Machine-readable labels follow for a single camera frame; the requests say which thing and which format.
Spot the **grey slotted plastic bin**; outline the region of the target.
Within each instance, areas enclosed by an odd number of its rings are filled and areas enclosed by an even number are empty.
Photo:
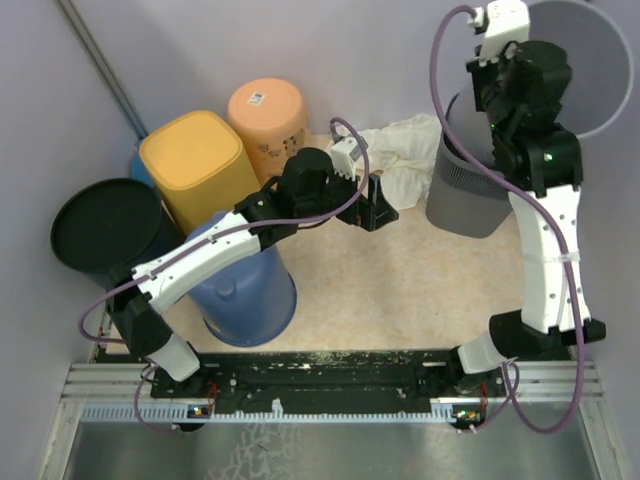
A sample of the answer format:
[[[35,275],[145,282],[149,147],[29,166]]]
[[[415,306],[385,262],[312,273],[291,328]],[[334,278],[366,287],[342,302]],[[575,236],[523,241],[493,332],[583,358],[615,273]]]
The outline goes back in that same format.
[[[463,146],[493,169],[489,123],[486,115],[476,110],[470,85],[452,98],[446,117]],[[442,136],[426,201],[429,222],[458,235],[486,238],[511,212],[507,190],[467,163]]]

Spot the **light grey smooth bucket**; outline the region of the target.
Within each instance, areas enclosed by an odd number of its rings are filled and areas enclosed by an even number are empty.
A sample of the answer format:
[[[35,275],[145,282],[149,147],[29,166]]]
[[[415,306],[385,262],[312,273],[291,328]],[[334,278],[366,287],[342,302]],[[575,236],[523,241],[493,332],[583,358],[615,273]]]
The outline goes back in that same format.
[[[580,140],[601,134],[633,89],[634,58],[623,32],[586,1],[538,1],[529,5],[529,15],[530,38],[562,47],[573,71],[560,123]]]

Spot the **orange cartoon plastic bucket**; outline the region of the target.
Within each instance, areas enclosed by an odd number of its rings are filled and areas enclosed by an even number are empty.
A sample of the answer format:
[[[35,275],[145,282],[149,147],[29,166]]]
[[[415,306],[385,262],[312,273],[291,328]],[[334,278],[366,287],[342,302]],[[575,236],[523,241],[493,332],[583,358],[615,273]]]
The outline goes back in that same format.
[[[279,78],[260,78],[240,86],[228,102],[227,119],[261,184],[280,175],[286,161],[310,137],[300,90]]]

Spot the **blue plastic bucket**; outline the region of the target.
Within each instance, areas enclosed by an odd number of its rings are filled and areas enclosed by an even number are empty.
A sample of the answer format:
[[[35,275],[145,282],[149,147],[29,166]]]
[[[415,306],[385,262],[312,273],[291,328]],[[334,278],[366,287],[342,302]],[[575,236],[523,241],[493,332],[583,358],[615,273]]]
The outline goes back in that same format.
[[[276,338],[297,306],[296,285],[275,246],[229,265],[188,295],[212,335],[236,347]]]

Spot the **yellow slotted plastic basket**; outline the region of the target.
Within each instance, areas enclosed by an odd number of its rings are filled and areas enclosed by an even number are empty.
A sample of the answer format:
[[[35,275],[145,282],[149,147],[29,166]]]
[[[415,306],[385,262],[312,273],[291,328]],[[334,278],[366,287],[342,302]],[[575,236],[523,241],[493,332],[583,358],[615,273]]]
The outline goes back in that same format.
[[[210,111],[190,112],[157,129],[142,141],[139,155],[186,235],[260,188],[239,136]]]

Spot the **dark blue cylindrical bin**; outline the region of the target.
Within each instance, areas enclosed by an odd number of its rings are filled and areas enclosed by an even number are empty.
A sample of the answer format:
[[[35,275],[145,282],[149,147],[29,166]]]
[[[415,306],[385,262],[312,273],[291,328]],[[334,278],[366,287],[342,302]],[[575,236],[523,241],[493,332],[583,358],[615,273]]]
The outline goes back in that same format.
[[[55,257],[104,290],[114,286],[114,272],[160,257],[184,239],[159,194],[129,178],[103,180],[76,193],[50,233]]]

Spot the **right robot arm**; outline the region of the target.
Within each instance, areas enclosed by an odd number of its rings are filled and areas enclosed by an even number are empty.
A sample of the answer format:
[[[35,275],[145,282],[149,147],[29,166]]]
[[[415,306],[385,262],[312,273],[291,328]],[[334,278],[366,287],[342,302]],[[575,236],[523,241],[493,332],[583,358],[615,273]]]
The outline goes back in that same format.
[[[521,309],[496,314],[485,333],[449,353],[447,384],[470,395],[487,372],[508,360],[563,347],[581,349],[606,337],[579,292],[577,210],[583,181],[575,134],[557,120],[572,80],[556,44],[510,40],[466,65],[475,108],[487,117],[495,166],[476,159],[452,132],[446,137],[468,163],[508,192],[520,233],[525,273]]]

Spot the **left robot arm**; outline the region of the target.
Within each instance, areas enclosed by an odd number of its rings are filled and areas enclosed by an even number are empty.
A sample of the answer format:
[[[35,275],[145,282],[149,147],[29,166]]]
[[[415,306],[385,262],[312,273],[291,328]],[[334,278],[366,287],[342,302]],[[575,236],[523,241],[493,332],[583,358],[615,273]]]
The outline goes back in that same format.
[[[373,232],[398,219],[381,180],[360,182],[352,156],[305,147],[281,175],[192,240],[132,268],[108,293],[109,315],[129,352],[166,372],[176,389],[194,397],[208,384],[196,350],[164,320],[163,313],[192,288],[224,268],[294,235],[302,224],[338,218]]]

